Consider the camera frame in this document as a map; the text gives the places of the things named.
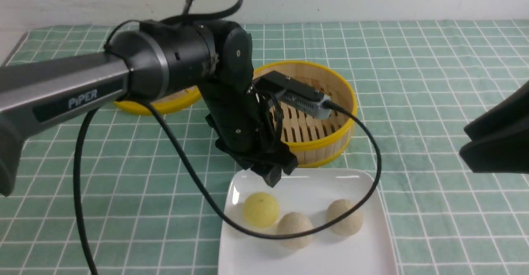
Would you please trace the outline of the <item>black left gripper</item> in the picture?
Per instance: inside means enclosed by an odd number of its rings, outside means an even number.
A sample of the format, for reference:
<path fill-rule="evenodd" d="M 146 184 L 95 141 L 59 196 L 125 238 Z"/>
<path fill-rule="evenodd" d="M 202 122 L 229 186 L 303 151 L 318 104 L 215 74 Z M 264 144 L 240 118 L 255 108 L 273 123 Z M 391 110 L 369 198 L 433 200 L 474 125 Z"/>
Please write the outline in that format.
<path fill-rule="evenodd" d="M 270 107 L 278 107 L 274 94 L 267 91 L 237 91 L 219 81 L 198 86 L 210 114 L 208 124 L 217 132 L 216 146 L 237 164 L 263 178 L 270 188 L 298 167 L 297 157 L 280 140 Z"/>

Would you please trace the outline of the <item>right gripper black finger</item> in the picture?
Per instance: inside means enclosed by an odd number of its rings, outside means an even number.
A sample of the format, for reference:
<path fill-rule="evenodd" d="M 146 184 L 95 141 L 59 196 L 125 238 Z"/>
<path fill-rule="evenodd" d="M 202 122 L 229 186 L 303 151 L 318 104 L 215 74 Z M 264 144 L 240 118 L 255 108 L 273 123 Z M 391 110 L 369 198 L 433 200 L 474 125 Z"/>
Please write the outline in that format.
<path fill-rule="evenodd" d="M 528 137 L 487 138 L 465 144 L 459 151 L 474 173 L 528 174 Z"/>
<path fill-rule="evenodd" d="M 471 140 L 479 140 L 503 133 L 514 135 L 528 130 L 529 83 L 523 84 L 486 113 L 471 121 L 464 128 Z"/>

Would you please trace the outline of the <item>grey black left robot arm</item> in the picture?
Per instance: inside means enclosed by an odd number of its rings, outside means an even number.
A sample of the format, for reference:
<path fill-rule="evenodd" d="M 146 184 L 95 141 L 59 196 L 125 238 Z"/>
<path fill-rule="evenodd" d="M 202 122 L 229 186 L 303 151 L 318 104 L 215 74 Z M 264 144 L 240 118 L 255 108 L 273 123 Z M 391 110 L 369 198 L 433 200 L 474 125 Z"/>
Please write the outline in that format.
<path fill-rule="evenodd" d="M 123 31 L 100 53 L 2 67 L 1 194 L 15 187 L 24 142 L 113 101 L 153 102 L 197 87 L 217 148 L 274 186 L 298 160 L 274 131 L 269 92 L 253 79 L 253 40 L 216 20 Z"/>

